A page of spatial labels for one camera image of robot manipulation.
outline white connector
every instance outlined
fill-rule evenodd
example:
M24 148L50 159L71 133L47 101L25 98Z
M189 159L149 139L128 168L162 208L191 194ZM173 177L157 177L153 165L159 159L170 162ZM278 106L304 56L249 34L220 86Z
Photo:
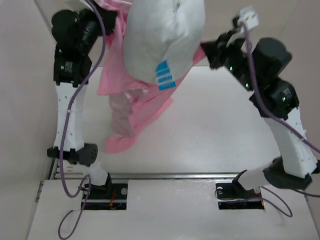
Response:
M85 0L64 0L64 3L67 4L75 12L83 9L92 10L92 8L88 5L88 3L86 3Z
M237 32L234 35L232 35L232 37L226 44L227 47L230 44L232 44L235 40L245 37L245 28L242 24L246 25L249 32L251 32L259 25L258 14L252 6L248 6L240 10L235 16L235 18L238 18L236 28Z

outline hinge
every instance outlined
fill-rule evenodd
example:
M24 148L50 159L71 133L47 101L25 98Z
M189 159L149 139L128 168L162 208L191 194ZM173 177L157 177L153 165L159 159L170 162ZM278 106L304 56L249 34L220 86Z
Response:
M40 184L39 184L38 192L37 192L36 197L35 197L35 202L36 202L36 203L39 202L39 199L40 199L40 195L41 195L43 186L44 186L44 182L41 181Z

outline pink garment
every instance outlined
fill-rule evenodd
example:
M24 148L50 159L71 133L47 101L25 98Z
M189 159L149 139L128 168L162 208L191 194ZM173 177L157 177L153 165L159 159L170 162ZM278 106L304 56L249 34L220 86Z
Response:
M123 41L126 21L131 3L121 0L101 0L100 6L117 11L114 33L107 37L109 52L101 73L97 94L109 96L112 108L111 127L113 135L106 140L107 153L120 153L132 147L138 134L156 120L173 102L171 95L175 88L159 91L156 84L149 84L131 77L123 63ZM199 46L193 64L197 64L206 54Z

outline purple cable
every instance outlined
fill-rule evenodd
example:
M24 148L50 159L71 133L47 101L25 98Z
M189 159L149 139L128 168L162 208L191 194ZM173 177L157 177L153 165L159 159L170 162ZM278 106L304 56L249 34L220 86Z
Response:
M308 145L310 148L312 148L313 150L315 150L317 153L320 154L320 149L319 148L317 148L311 142L306 140L304 136L302 136L297 130L295 130L288 123L286 123L282 119L280 119L280 118L276 117L275 115L273 115L268 110L268 108L265 106L264 101L262 100L261 94L259 92L259 88L258 88L258 82L257 82L257 78L256 78L256 69L255 69L254 58L253 58L253 56L251 54L252 43L250 41L250 35L249 35L248 27L247 27L245 22L242 22L242 25L243 25L244 33L245 33L245 45L246 45L247 58L248 58L248 63L249 63L250 77L251 77L252 86L253 86L253 90L254 90L254 96L255 96L256 101L259 104L260 108L262 109L262 111L269 118L271 118L271 119L275 120L276 122L278 122L278 123L282 124L283 126L285 126L287 129L289 129L291 132L293 132L294 135L296 135L299 139L301 139L302 142L304 142L306 145Z
M78 95L78 93L81 91L81 89L84 87L84 85L89 81L89 78L92 76L92 74L95 72L95 70L98 68L99 64L101 63L103 57L104 57L104 54L105 54L105 50L106 50L106 38L107 38L107 34L106 34L106 30L105 30L105 25L104 25L104 22L97 10L97 8L95 7L95 5L91 2L91 0L85 0L86 3L92 8L93 12L96 14L96 17L99 21L99 24L100 24L100 27L101 27L101 30L102 30L102 38L103 38L103 41L102 41L102 49L101 49L101 54L99 56L99 59L97 60L96 64L93 66L92 70L89 72L89 74L85 77L85 79L83 80L83 82L80 84L80 86L76 89L76 91L74 92L73 96L71 97L70 99L70 102L69 102L69 105L68 105L68 108L67 108L67 113L66 113L66 117L65 117L65 123L64 123L64 128L63 128L63 132L62 132L62 138L61 138L61 145L60 145L60 152L59 152L59 165L60 165L60 175L61 175L61 182L62 182L62 186L63 186L63 189L66 193L66 195L69 197L69 198L76 198L79 193L81 192L81 187L82 185L84 184L85 180L88 179L89 181L89 188L88 188L88 193L84 199L84 203L82 205L82 208L80 210L80 213L79 213L79 217L78 219L76 220L76 223L74 225L74 228L71 232L71 234L67 237L62 237L61 236L61 226L64 222L64 220L67 218L67 216L69 216L72 212L68 212L68 214L63 218L63 220L61 221L60 225L59 225L59 228L58 228L58 235L59 235L59 238L61 240L67 240L69 239L72 234L75 232L76 228L77 228L77 225L79 223L79 220L80 220L80 217L85 209L85 205L86 205L86 202L87 202L87 199L88 199L88 196L89 196L89 192L91 190L91 179L90 179L90 176L89 175L86 175L82 180L81 180L81 183L79 185L79 188L77 190L77 192L75 194L71 194L68 190L68 187L67 187L67 183L66 183L66 178L65 178L65 172L64 172L64 146L65 146L65 140L66 140L66 136L67 136L67 129L68 129L68 124L69 124L69 118L70 118L70 112L71 112L71 108L72 108L72 105Z
M268 191L269 193L273 194L274 196L276 196L281 202L283 202L283 204L286 206L286 208L289 210L289 214L286 213L285 211L283 211L280 207L278 207L277 205L275 205L272 201L263 198L263 197L252 197L249 199L243 199L243 200L237 200L237 201L228 201L227 203L230 204L239 204L239 203L245 203L248 202L250 200L263 200L269 204L271 204L275 209L277 209L278 211L280 211L282 214L284 214L285 216L287 216L288 218L292 218L293 217L293 213L291 208L289 207L289 205L285 202L285 200L283 200L278 194L276 194L275 192L269 190L268 188L265 188L264 186L261 187L262 189Z

